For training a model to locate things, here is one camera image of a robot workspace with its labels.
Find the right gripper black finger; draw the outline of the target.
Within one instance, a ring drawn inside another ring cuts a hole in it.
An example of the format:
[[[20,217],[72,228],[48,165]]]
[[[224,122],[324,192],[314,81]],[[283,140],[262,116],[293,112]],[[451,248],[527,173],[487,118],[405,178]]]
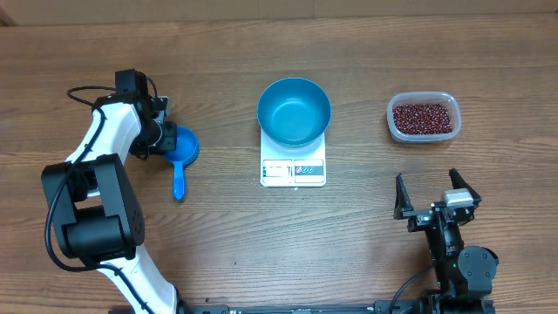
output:
[[[413,206],[409,195],[407,194],[402,174],[396,176],[396,201],[394,206],[393,218],[403,220],[408,218],[413,211]]]
[[[473,198],[473,204],[478,205],[482,198],[481,196],[462,178],[456,168],[452,168],[448,172],[454,189],[465,188]]]

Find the blue plastic measuring scoop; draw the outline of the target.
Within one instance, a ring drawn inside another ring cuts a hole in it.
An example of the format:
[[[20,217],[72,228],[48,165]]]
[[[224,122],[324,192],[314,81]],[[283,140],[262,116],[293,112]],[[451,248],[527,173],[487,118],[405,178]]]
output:
[[[176,149],[166,152],[164,158],[174,166],[173,197],[182,201],[187,192],[185,169],[197,159],[200,143],[195,133],[184,126],[177,127]]]

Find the white digital kitchen scale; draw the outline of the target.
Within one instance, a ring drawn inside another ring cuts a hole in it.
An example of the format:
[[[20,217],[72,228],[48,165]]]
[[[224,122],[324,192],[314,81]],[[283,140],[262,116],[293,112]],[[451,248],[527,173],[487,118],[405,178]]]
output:
[[[265,188],[320,188],[327,181],[325,134],[304,147],[285,147],[261,132],[260,183]]]

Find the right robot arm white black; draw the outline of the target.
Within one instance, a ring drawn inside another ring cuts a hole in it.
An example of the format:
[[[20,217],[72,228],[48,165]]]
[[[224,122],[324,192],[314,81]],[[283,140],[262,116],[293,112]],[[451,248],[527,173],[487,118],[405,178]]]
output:
[[[494,313],[493,302],[485,297],[493,290],[499,258],[490,249],[466,246],[459,227],[474,219],[481,196],[466,183],[458,170],[448,172],[453,188],[427,209],[415,209],[402,176],[396,176],[393,217],[406,220],[409,232],[423,231],[432,264],[407,280],[390,301],[390,313]],[[435,273],[438,288],[426,290],[416,300],[402,300],[405,289],[429,271]]]

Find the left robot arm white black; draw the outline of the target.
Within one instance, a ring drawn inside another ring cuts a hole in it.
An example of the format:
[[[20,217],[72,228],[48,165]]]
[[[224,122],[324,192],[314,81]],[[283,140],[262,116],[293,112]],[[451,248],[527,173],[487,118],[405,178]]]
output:
[[[134,69],[116,72],[108,92],[90,104],[92,123],[78,148],[41,175],[47,254],[62,270],[107,276],[134,313],[187,313],[147,253],[144,217],[124,167],[129,154],[146,160],[176,149],[168,99]]]

